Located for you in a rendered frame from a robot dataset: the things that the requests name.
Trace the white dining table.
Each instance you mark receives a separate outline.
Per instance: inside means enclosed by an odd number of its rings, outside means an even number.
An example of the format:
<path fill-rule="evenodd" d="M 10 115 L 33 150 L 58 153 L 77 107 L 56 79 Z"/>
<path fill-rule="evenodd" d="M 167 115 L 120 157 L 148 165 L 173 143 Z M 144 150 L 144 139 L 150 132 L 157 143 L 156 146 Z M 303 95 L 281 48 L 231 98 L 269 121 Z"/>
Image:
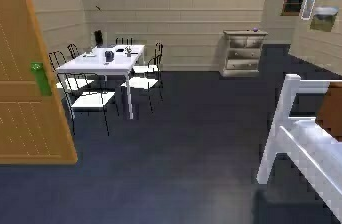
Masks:
<path fill-rule="evenodd" d="M 127 57 L 125 50 L 124 52 L 116 52 L 117 49 L 125 49 L 130 46 L 132 49 L 131 57 Z M 108 76 L 123 76 L 126 79 L 126 96 L 127 106 L 129 111 L 129 118 L 134 117 L 132 97 L 129 86 L 129 75 L 133 69 L 133 66 L 139 60 L 140 57 L 144 56 L 144 45 L 116 45 L 112 48 L 98 48 L 92 49 L 91 56 L 87 53 L 81 54 L 80 56 L 72 59 L 69 62 L 59 66 L 56 69 L 57 74 L 90 74 L 90 75 L 101 75 L 107 78 Z M 106 62 L 105 52 L 113 51 L 114 60 L 112 62 Z"/>

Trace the beige chest of drawers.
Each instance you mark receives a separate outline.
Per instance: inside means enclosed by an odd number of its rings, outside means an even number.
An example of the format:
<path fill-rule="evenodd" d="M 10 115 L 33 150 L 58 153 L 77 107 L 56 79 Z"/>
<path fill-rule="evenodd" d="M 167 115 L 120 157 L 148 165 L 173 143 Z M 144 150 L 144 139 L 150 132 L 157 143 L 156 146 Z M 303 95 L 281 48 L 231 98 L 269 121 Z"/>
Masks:
<path fill-rule="evenodd" d="M 225 30 L 223 77 L 249 77 L 258 74 L 266 31 Z"/>

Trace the white framed bed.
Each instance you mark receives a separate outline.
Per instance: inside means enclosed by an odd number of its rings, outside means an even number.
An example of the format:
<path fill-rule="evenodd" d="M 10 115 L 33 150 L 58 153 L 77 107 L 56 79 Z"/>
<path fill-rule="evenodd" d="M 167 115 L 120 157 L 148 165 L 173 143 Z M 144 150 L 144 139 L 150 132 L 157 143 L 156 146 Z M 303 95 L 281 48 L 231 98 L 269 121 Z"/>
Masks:
<path fill-rule="evenodd" d="M 342 224 L 342 141 L 315 123 L 313 117 L 292 117 L 299 93 L 324 94 L 332 80 L 303 80 L 285 76 L 257 173 L 257 182 L 268 182 L 277 154 L 285 153 Z"/>

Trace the dark framed window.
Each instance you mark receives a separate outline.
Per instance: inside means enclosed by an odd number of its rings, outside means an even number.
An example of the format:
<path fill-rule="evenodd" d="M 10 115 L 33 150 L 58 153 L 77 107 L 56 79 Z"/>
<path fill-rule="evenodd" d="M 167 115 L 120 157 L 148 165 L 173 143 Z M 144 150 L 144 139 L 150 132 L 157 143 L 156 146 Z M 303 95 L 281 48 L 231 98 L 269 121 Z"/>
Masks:
<path fill-rule="evenodd" d="M 298 16 L 303 0 L 283 0 L 282 16 Z"/>

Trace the orange wooden room door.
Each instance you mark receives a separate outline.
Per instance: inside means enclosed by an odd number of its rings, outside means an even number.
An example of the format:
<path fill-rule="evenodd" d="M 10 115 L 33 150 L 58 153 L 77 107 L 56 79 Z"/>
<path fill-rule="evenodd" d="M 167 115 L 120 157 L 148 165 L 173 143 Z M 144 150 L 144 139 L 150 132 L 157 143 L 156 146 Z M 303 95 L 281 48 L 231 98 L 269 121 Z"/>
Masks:
<path fill-rule="evenodd" d="M 51 96 L 30 70 L 44 65 Z M 74 164 L 73 137 L 32 0 L 0 0 L 0 164 Z"/>

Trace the white framed mirror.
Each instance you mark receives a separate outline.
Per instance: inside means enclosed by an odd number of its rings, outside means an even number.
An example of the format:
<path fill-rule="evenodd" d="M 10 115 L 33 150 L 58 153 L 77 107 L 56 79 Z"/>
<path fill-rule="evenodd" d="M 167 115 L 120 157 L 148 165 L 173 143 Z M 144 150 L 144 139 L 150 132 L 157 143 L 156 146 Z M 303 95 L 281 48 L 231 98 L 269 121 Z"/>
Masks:
<path fill-rule="evenodd" d="M 315 0 L 303 0 L 301 7 L 302 20 L 309 20 L 311 18 L 311 13 L 315 4 Z"/>

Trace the landscape wall picture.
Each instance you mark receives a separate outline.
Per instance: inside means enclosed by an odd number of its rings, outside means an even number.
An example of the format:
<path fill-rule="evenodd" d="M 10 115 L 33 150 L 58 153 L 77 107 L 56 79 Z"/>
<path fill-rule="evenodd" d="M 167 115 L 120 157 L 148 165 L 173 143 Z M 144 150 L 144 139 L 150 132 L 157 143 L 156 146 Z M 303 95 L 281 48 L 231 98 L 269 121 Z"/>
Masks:
<path fill-rule="evenodd" d="M 336 20 L 338 12 L 338 7 L 316 7 L 313 12 L 313 18 L 310 24 L 310 29 L 323 32 L 330 32 L 334 26 L 334 22 Z"/>

